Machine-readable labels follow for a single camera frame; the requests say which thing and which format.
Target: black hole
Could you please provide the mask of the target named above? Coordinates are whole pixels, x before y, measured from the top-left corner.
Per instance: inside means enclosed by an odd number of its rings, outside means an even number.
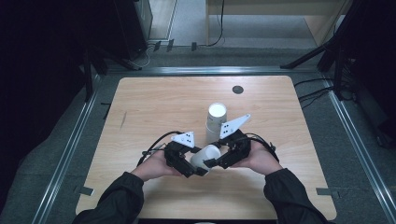
[[[241,94],[242,92],[244,92],[244,88],[241,86],[234,86],[233,87],[233,93],[235,94]]]

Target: wooden table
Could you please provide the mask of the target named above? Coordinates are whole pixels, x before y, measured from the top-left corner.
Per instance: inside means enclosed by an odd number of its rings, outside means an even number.
[[[209,44],[209,15],[221,14],[222,0],[206,0],[206,44]],[[332,36],[341,15],[352,0],[227,0],[224,15],[303,15],[318,46]]]
[[[233,93],[234,86],[243,93]],[[317,195],[327,184],[296,92],[284,76],[122,79],[85,182],[94,194],[81,195],[76,212],[94,208],[111,182],[133,170],[142,151],[164,133],[194,131],[195,145],[204,147],[207,109],[215,102],[227,106],[228,120],[251,114],[241,130],[272,142],[281,165],[299,177],[314,206],[327,219],[336,217],[332,197]],[[243,168],[216,167],[204,177],[165,176],[145,183],[139,217],[276,219],[264,184],[262,175]]]

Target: hand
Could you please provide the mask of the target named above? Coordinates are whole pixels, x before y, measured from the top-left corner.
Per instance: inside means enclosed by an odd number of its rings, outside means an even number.
[[[247,158],[234,164],[232,167],[247,167],[252,171],[262,174],[269,175],[275,171],[283,169],[279,162],[271,155],[267,148],[261,143],[251,141],[251,150]]]
[[[131,174],[136,175],[145,182],[163,175],[181,176],[181,173],[177,170],[166,165],[166,159],[162,150],[156,151],[149,156],[148,159],[136,167]]]

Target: black curtain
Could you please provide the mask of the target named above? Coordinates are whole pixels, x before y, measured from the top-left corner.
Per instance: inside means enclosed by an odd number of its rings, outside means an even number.
[[[0,211],[20,161],[84,85],[83,48],[57,1],[0,2]]]
[[[375,101],[363,96],[358,100],[373,125],[388,138],[382,144],[396,147],[396,1],[368,1],[359,20],[351,69]]]

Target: black cable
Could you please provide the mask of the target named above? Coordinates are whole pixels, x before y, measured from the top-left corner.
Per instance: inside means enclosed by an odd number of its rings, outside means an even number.
[[[307,95],[300,96],[300,97],[298,98],[298,100],[299,100],[299,101],[302,101],[305,97],[310,97],[310,96],[312,96],[312,95],[315,95],[315,94],[318,94],[318,93],[321,93],[321,92],[327,91],[327,90],[332,90],[332,87],[326,87],[326,88],[320,89],[320,90],[318,90],[318,91],[314,91],[314,92],[308,93]]]
[[[268,152],[271,153],[271,155],[277,160],[279,161],[279,158],[277,157],[277,155],[275,154],[275,150],[276,147],[274,147],[272,145],[272,143],[270,142],[270,144],[268,144],[267,142],[265,142],[261,137],[260,139],[258,138],[253,138],[253,137],[249,137],[249,140],[251,141],[256,141],[258,143],[261,143],[265,148],[267,148]]]
[[[321,92],[318,92],[318,93],[320,93],[320,95],[321,95],[321,94],[323,94],[323,93],[328,93],[328,92],[330,92],[330,91],[331,91],[331,90],[327,90],[327,91],[321,91]],[[303,103],[303,102],[308,101],[308,100],[312,100],[312,99],[317,98],[317,97],[318,97],[318,96],[315,95],[315,96],[311,96],[311,97],[305,98],[305,99],[301,100],[300,103]]]
[[[258,136],[257,134],[255,134],[255,133],[245,133],[245,135],[253,135],[253,136],[255,136],[256,138],[258,138],[258,139],[260,139],[260,140],[262,140],[263,142],[265,142],[264,141],[264,139],[262,139],[260,136]]]
[[[296,86],[298,86],[298,85],[301,85],[301,84],[303,84],[303,83],[313,82],[313,81],[321,81],[321,80],[330,80],[330,81],[334,81],[334,78],[325,78],[325,77],[323,77],[323,78],[308,79],[308,80],[304,80],[304,81],[301,81],[301,82],[297,82],[296,84],[294,84],[294,87],[296,87]]]
[[[309,104],[303,106],[302,109],[304,109],[304,108],[306,108],[306,107],[312,105],[317,99],[319,99],[320,97],[324,96],[326,93],[329,93],[329,92],[330,92],[330,91],[324,91],[324,92],[321,93],[321,95],[316,96],[316,97],[313,97],[314,99],[313,99]]]
[[[157,146],[157,144],[158,144],[161,140],[163,140],[166,136],[168,136],[168,135],[170,135],[170,134],[173,134],[173,133],[181,134],[181,132],[179,132],[179,131],[172,131],[172,132],[166,133],[166,134],[164,134],[163,136],[161,136],[159,139],[157,139],[157,141],[155,141],[155,142],[151,145],[151,147],[150,147],[145,153],[143,153],[143,156],[140,158],[140,160],[139,160],[139,162],[137,163],[136,167],[143,163],[143,161],[145,160],[145,158],[147,157],[147,155],[150,154],[150,152],[153,150],[153,148],[154,148],[155,146]]]
[[[221,21],[221,25],[220,25],[221,33],[220,33],[219,39],[213,44],[206,45],[207,47],[213,47],[213,46],[217,45],[219,43],[219,41],[221,40],[222,32],[223,32],[223,22],[222,22],[223,16],[224,16],[224,0],[222,0],[222,4],[221,4],[221,19],[220,19],[220,21]]]
[[[165,151],[165,148],[156,148],[156,149],[152,149],[151,151],[143,151],[143,155],[151,155],[152,151]]]
[[[219,43],[219,41],[223,37],[223,16],[224,16],[224,0],[222,0],[222,3],[221,3],[221,19],[220,19],[220,23],[219,23],[219,25],[220,25],[220,36],[219,36],[219,39],[215,43],[212,43],[212,44],[209,44],[209,45],[197,45],[197,46],[199,46],[199,47],[213,47],[213,46],[215,46],[215,45],[217,45]],[[191,48],[191,46],[172,46],[172,48]]]

